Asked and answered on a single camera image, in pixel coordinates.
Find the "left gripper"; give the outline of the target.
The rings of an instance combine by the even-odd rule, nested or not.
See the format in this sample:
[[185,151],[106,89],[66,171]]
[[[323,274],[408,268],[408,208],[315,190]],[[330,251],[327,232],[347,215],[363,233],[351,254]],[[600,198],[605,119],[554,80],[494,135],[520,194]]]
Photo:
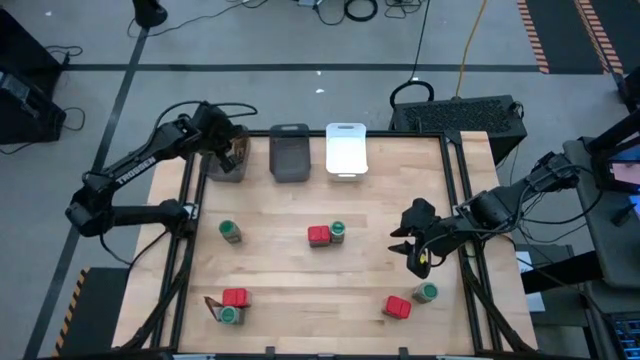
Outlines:
[[200,151],[224,154],[219,159],[219,166],[224,173],[230,173],[241,164],[241,154],[235,150],[229,151],[232,140],[240,136],[239,125],[234,125],[224,115],[205,119],[199,129],[202,133]]

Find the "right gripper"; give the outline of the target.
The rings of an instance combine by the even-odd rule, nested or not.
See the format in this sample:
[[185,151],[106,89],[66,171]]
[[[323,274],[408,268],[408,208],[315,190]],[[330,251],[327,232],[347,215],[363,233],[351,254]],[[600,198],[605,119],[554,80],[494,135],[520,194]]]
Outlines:
[[390,236],[413,237],[414,241],[392,245],[390,251],[406,255],[410,272],[427,278],[432,267],[431,257],[446,257],[455,249],[455,233],[461,222],[461,217],[408,217],[404,227],[392,231]]

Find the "red-lidded spice tin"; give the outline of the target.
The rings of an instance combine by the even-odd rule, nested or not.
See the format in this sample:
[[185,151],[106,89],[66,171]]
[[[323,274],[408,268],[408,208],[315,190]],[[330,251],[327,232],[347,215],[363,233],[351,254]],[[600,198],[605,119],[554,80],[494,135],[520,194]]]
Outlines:
[[383,300],[382,313],[395,319],[408,319],[412,304],[403,298],[390,295]]
[[222,293],[225,307],[248,308],[251,306],[251,292],[246,288],[227,288]]
[[331,233],[328,225],[315,225],[307,229],[307,240],[310,247],[323,247],[331,244]]

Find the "grey plastic bin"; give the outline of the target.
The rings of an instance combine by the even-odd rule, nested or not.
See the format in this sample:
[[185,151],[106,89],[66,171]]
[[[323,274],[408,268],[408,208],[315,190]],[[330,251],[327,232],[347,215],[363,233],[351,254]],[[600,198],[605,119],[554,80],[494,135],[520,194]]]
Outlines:
[[269,170],[278,183],[306,182],[311,172],[310,134],[306,124],[269,129]]

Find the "white plastic bin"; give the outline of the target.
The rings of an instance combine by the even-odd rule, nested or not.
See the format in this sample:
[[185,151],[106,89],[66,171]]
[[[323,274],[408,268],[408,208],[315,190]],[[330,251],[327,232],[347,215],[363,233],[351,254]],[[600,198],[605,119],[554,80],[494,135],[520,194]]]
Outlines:
[[326,126],[325,168],[333,181],[361,181],[368,172],[367,128],[362,123]]

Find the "black perforated computer tower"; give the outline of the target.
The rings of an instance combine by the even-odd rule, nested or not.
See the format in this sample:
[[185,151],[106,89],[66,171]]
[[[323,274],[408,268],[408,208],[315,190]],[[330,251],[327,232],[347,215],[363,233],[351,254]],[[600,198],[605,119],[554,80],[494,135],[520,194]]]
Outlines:
[[495,164],[527,136],[524,109],[510,95],[403,103],[395,106],[390,130],[416,133],[486,132]]

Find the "black stand base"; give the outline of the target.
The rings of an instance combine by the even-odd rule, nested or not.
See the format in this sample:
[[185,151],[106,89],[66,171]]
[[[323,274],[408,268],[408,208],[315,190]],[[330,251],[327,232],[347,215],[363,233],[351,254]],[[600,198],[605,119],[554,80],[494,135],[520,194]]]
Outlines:
[[132,0],[134,6],[134,21],[142,28],[151,28],[163,24],[167,17],[167,10],[159,0]]

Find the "black mat yellow-striped edge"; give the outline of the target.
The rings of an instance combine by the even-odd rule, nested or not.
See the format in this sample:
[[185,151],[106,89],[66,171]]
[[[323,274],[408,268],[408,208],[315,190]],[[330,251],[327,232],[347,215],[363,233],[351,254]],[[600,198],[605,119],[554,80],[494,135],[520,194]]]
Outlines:
[[111,349],[128,278],[126,268],[84,268],[73,288],[52,355],[73,357]]

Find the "grey equipment cart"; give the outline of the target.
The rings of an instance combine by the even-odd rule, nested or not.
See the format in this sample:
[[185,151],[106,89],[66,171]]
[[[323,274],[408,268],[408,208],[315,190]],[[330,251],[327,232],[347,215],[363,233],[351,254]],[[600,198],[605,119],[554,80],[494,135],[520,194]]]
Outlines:
[[640,194],[600,189],[592,159],[617,146],[640,144],[640,109],[595,138],[567,141],[569,160],[586,168],[577,194],[603,280],[611,287],[640,289]]

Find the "black equipment case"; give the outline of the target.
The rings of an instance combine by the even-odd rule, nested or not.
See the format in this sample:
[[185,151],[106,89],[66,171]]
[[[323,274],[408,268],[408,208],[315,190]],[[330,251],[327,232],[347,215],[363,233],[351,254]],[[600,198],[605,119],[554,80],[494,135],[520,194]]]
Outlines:
[[0,8],[0,145],[52,142],[66,113],[53,102],[59,63]]

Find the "tilted display screen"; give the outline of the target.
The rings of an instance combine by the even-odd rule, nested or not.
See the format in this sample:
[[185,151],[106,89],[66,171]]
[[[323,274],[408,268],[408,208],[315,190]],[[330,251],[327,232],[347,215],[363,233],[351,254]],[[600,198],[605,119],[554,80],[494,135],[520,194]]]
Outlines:
[[603,150],[592,159],[592,168],[600,189],[640,194],[640,144]]

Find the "keyboard with blue lights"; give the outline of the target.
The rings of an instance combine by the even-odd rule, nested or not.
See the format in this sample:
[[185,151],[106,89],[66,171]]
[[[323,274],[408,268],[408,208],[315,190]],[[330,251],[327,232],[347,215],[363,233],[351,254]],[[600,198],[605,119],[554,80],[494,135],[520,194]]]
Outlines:
[[614,313],[610,318],[611,341],[621,360],[640,360],[640,312]]

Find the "black mat orange-striped edge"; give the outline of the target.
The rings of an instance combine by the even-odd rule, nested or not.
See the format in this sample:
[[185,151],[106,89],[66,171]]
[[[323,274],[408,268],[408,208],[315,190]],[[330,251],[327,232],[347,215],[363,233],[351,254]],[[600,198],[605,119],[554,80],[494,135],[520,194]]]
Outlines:
[[542,74],[608,72],[574,0],[516,0],[516,4]]
[[574,0],[604,73],[640,66],[640,0]]

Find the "black aluminium table frame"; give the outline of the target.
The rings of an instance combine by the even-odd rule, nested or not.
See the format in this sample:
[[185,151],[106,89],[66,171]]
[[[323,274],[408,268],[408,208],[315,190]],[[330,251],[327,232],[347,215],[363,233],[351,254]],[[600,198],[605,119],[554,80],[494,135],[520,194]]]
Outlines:
[[[388,250],[390,233],[415,198],[431,202],[441,216],[451,211],[437,138],[371,133],[368,172],[359,182],[332,181],[325,169],[325,141],[311,140],[312,169],[303,183],[278,184],[269,170],[269,141],[251,142],[250,164],[238,184],[185,179],[182,160],[159,164],[150,203],[181,189],[203,196],[194,260],[182,309],[166,312],[163,344],[181,352],[392,355],[470,355],[474,351],[459,259],[450,255],[430,274],[439,296],[414,305],[410,317],[382,313],[383,300],[407,299],[418,279],[402,256]],[[235,222],[240,243],[230,244],[219,224]],[[341,221],[343,243],[310,247],[307,229]],[[251,306],[244,323],[217,322],[204,297],[222,304],[227,288],[246,288]]]

